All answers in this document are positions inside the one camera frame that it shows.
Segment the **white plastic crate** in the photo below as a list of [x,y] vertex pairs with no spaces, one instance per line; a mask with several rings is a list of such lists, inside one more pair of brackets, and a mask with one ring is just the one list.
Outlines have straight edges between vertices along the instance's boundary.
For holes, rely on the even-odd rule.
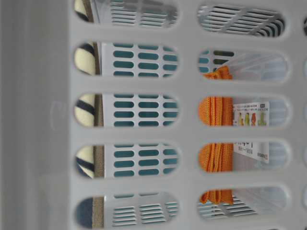
[[[120,26],[145,26],[144,15],[152,14],[152,17],[164,15],[165,19],[170,18],[170,15],[176,12],[173,7],[172,11],[165,10],[166,8],[159,8],[157,11],[155,5],[157,2],[151,1],[93,1],[92,7],[94,8],[95,18],[97,23],[111,24]],[[264,11],[251,9],[247,7],[232,7],[225,5],[215,5],[214,3],[201,6],[198,12],[198,18],[201,25],[205,30],[220,33],[233,33],[244,35],[257,35],[257,36],[272,36],[276,37],[281,35],[284,31],[284,21],[281,15],[277,12]],[[245,29],[238,31],[240,23],[253,23],[252,29],[245,25]],[[170,24],[151,24],[157,27],[169,27]],[[140,43],[98,43],[101,75],[102,78],[165,78],[172,77],[176,73],[180,59],[174,49],[157,44]],[[241,49],[233,50],[227,47],[211,48],[202,51],[200,48],[200,57],[198,62],[199,76],[203,78],[202,74],[210,71],[215,71],[217,68],[227,65],[231,74],[234,76],[234,81],[258,81],[258,82],[282,82],[286,78],[288,67],[285,59],[276,53],[267,52],[250,52]],[[177,102],[168,96],[163,95],[146,95],[134,94],[134,92],[123,92],[122,94],[104,93],[103,96],[103,121],[104,127],[163,127],[169,122],[170,125],[177,120],[177,114],[180,109],[177,107]],[[281,126],[287,120],[288,109],[285,102],[279,98],[266,98],[261,96],[253,97],[233,97],[235,104],[251,103],[251,102],[270,102],[270,126]],[[155,106],[140,106],[144,104],[156,104]],[[176,104],[173,108],[167,108],[165,103]],[[142,117],[142,113],[156,113],[153,117]],[[164,116],[165,112],[176,113],[172,118]],[[241,170],[272,170],[282,168],[287,161],[286,149],[279,143],[267,143],[269,153],[271,156],[269,163],[263,163],[246,156],[242,156],[234,152],[234,171]],[[177,156],[171,158],[176,160],[173,168],[166,168],[167,165],[163,164],[165,160],[171,160],[169,156],[163,153],[165,148],[169,148],[164,144],[149,145],[143,147],[142,145],[123,146],[122,148],[116,145],[105,145],[105,178],[109,177],[139,177],[144,175],[157,175],[165,174],[165,169],[173,170],[176,167]],[[140,151],[149,149],[157,151],[155,156],[144,157],[140,155]],[[116,156],[117,152],[130,152],[131,155],[124,157]],[[148,162],[150,165],[141,165],[141,162]],[[217,217],[236,217],[250,214],[270,214],[278,211],[279,208],[285,206],[285,196],[283,192],[279,192],[278,188],[263,188],[263,189],[239,189],[234,190],[235,197],[234,206],[225,207],[225,205],[215,206],[210,208],[218,208],[219,213]],[[278,196],[278,202],[272,200],[272,194]],[[162,197],[163,202],[168,201],[167,196]],[[107,206],[110,204],[109,199],[105,200],[105,212]],[[137,204],[129,204],[131,207],[137,207]],[[207,210],[203,214],[203,207],[207,204],[200,205],[200,215],[205,219],[215,219],[216,210]],[[104,215],[104,222],[106,226],[110,224],[110,217]],[[119,225],[134,225],[141,223],[137,220],[137,215],[129,219],[127,222],[121,220],[118,224],[112,225],[113,227]]]
[[[101,10],[111,15],[110,9],[115,7],[118,11],[125,6],[123,2],[125,1],[113,1],[113,6],[110,6],[110,1],[97,1],[95,18],[98,18]],[[157,22],[150,22],[153,26],[142,24],[142,14],[139,12],[144,8],[143,3],[128,1],[130,8],[137,5],[133,9],[133,15],[130,15],[132,23],[127,23],[130,22],[128,18],[116,22],[112,20],[112,16],[108,16],[106,21],[99,19],[100,25],[90,25],[81,22],[75,15],[72,1],[43,0],[36,4],[21,0],[1,2],[1,12],[3,18],[6,18],[1,23],[2,52],[5,54],[1,59],[1,72],[5,76],[1,78],[1,118],[4,121],[1,127],[1,148],[4,153],[1,155],[2,228],[83,229],[73,218],[80,201],[106,195],[108,205],[111,204],[108,197],[120,194],[123,190],[131,194],[159,190],[168,192],[178,201],[177,218],[168,224],[139,225],[136,228],[304,229],[306,202],[303,202],[303,193],[306,182],[303,175],[306,174],[306,164],[302,153],[306,145],[303,112],[306,105],[306,79],[303,72],[306,38],[303,24],[306,2],[222,0],[213,4],[200,0],[165,1],[171,7],[164,8],[163,16]],[[208,10],[214,10],[218,6],[223,11],[218,16],[223,16],[228,7],[231,7],[230,11],[240,13],[234,13],[232,19],[218,23],[216,28],[213,28],[213,23],[216,22],[212,20],[209,27],[202,27],[200,23],[205,22],[200,21],[200,18],[207,20],[205,11],[202,11],[203,6],[210,6]],[[166,15],[172,15],[172,12],[176,14],[168,19]],[[255,19],[254,23],[250,23],[251,27],[238,25],[242,23],[240,17],[254,13],[268,14],[270,19],[276,20],[276,24],[270,24],[270,19],[261,19],[261,22]],[[244,28],[232,33],[229,28],[235,23],[237,27]],[[178,67],[172,72],[172,76],[165,79],[161,76],[163,73],[159,74],[158,79],[139,78],[137,70],[134,70],[136,78],[131,80],[116,78],[112,74],[101,78],[89,77],[80,73],[73,65],[73,53],[79,44],[91,40],[104,44],[169,46],[178,55]],[[208,49],[213,52],[233,52],[233,58],[223,64],[229,65],[231,72],[236,72],[233,74],[235,78],[252,78],[257,79],[257,82],[226,83],[204,79],[197,66],[208,68],[202,69],[204,72],[214,71],[221,66],[219,61],[216,64],[213,62],[216,59],[214,57],[208,58],[208,66],[206,63],[197,63],[199,54]],[[249,61],[245,56],[248,53],[266,55]],[[217,59],[225,59],[223,55],[217,56]],[[240,57],[244,60],[244,67],[237,69]],[[277,66],[266,65],[275,61]],[[180,115],[168,127],[113,128],[110,125],[105,129],[84,128],[75,120],[73,107],[80,95],[97,92],[169,95],[176,99]],[[280,120],[275,120],[276,126],[253,130],[205,127],[198,119],[197,103],[215,93],[252,100],[258,100],[258,97],[278,98],[283,101],[283,105],[277,107],[280,109],[277,112],[283,116]],[[219,175],[207,175],[199,169],[196,158],[204,144],[241,139],[280,143],[271,146],[270,154],[276,153],[279,161],[272,168],[279,165],[284,167],[270,171],[229,172]],[[102,180],[80,177],[73,161],[82,146],[115,143],[169,143],[179,150],[180,165],[174,173],[164,177]],[[244,158],[246,159],[246,164],[236,159],[236,167],[249,170],[271,168],[270,165]],[[279,187],[284,194],[268,189],[265,191],[265,200],[259,202],[258,207],[246,199],[248,192],[238,193],[242,188],[268,186]],[[195,207],[199,195],[218,188],[234,188],[237,202],[241,201],[244,203],[242,206],[246,205],[263,215],[213,221],[199,218],[199,211]],[[270,208],[277,207],[278,211],[267,214],[261,209],[265,207],[265,203]]]

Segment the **orange towel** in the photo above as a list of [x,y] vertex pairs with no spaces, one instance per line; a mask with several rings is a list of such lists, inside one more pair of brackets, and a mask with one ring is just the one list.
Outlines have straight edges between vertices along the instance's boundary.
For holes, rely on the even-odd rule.
[[[228,67],[219,68],[216,72],[204,74],[209,79],[231,80]],[[232,126],[233,103],[230,97],[207,97],[199,106],[199,116],[209,126]],[[199,154],[201,167],[210,173],[232,171],[233,144],[212,143],[202,148]],[[221,202],[233,204],[231,190],[212,190],[203,194],[200,201],[214,204]]]

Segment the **plastic basket wall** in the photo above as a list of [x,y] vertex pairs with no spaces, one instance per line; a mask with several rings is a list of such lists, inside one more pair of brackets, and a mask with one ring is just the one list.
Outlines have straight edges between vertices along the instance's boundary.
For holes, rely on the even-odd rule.
[[[306,38],[303,0],[233,0],[223,4],[269,9],[285,18],[278,38],[213,33],[198,21],[205,2],[174,0],[177,21],[169,28],[93,25],[82,22],[73,2],[1,2],[1,221],[3,229],[83,229],[73,215],[88,197],[168,192],[178,200],[177,217],[167,224],[135,229],[292,230],[306,226],[303,160],[307,136],[304,106],[307,92],[303,66]],[[75,49],[84,41],[163,44],[173,47],[180,60],[166,79],[95,78],[80,73]],[[214,82],[200,77],[199,54],[210,47],[278,53],[285,57],[284,81]],[[180,116],[172,126],[139,128],[85,128],[74,118],[73,107],[84,93],[125,92],[167,94],[176,98]],[[288,118],[281,126],[266,128],[207,127],[198,119],[197,106],[215,95],[280,97]],[[199,169],[197,154],[210,142],[238,140],[281,141],[289,162],[277,171],[207,175]],[[167,143],[178,149],[180,164],[164,177],[88,180],[75,170],[77,151],[86,145],[114,143]],[[268,215],[205,221],[196,207],[203,191],[215,188],[277,186],[286,193],[285,209]]]

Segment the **navy and cream striped cloth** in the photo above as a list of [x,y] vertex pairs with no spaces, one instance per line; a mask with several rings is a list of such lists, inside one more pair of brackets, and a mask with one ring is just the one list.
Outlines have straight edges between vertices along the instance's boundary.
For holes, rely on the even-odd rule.
[[[88,13],[83,0],[76,0],[74,4],[75,11],[85,21],[89,21]],[[95,75],[96,59],[94,53],[94,44],[85,43],[77,48],[74,56],[76,67],[82,72]],[[94,126],[95,118],[95,95],[83,95],[77,102],[74,113],[76,119],[86,127]],[[93,178],[94,177],[94,147],[87,146],[81,149],[77,154],[77,163],[81,173]]]

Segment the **product label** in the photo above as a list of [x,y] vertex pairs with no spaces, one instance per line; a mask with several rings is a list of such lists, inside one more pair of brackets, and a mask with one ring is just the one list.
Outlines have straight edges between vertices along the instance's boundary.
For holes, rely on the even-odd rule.
[[[234,104],[234,126],[269,126],[270,103],[252,102]],[[237,142],[234,152],[269,163],[269,144],[260,142]]]

